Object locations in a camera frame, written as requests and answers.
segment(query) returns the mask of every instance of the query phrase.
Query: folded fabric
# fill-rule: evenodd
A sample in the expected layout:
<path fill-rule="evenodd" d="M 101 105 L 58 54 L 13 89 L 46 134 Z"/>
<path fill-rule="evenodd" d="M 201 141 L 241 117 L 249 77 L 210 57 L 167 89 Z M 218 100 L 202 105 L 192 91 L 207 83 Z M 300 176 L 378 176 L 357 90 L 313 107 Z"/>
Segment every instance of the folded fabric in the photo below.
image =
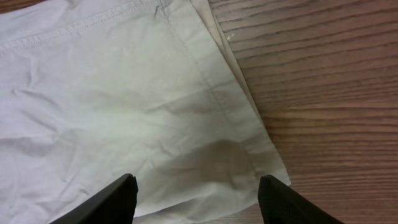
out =
<path fill-rule="evenodd" d="M 135 224 L 192 223 L 289 177 L 190 1 L 0 15 L 0 223 L 49 223 L 124 173 Z"/>

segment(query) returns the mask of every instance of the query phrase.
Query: wooden surface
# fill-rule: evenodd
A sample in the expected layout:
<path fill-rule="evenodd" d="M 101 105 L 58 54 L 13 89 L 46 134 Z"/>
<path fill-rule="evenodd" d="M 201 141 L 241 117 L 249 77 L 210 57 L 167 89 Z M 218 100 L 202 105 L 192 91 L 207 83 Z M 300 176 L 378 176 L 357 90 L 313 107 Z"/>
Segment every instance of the wooden surface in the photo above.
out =
<path fill-rule="evenodd" d="M 398 223 L 398 0 L 209 2 L 293 189 L 345 223 Z"/>

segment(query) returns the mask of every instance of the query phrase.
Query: black object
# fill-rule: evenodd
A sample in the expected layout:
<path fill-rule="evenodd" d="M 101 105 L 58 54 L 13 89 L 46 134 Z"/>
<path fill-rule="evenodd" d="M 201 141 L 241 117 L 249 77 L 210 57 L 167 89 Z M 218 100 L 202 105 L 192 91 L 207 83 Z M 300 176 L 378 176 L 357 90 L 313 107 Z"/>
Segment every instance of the black object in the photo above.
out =
<path fill-rule="evenodd" d="M 51 224 L 131 224 L 137 205 L 137 180 L 124 174 Z"/>
<path fill-rule="evenodd" d="M 261 177 L 258 199 L 264 224 L 342 224 L 272 175 Z"/>

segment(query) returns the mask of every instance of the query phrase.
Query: white garment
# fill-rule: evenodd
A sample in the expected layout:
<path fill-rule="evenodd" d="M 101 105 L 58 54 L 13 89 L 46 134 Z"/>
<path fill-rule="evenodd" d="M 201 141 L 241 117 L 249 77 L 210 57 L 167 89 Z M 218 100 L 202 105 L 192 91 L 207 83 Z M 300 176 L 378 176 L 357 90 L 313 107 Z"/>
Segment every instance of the white garment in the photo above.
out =
<path fill-rule="evenodd" d="M 190 1 L 50 0 L 0 15 L 0 223 L 48 223 L 124 173 L 135 224 L 201 222 L 290 184 Z"/>

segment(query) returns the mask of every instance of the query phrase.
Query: brown wood grain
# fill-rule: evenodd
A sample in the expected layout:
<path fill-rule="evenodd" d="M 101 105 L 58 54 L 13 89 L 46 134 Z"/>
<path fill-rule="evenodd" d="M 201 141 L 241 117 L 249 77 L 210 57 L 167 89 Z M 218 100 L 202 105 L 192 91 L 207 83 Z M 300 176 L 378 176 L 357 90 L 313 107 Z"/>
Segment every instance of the brown wood grain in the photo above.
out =
<path fill-rule="evenodd" d="M 398 1 L 209 2 L 292 187 L 345 223 L 398 223 Z"/>

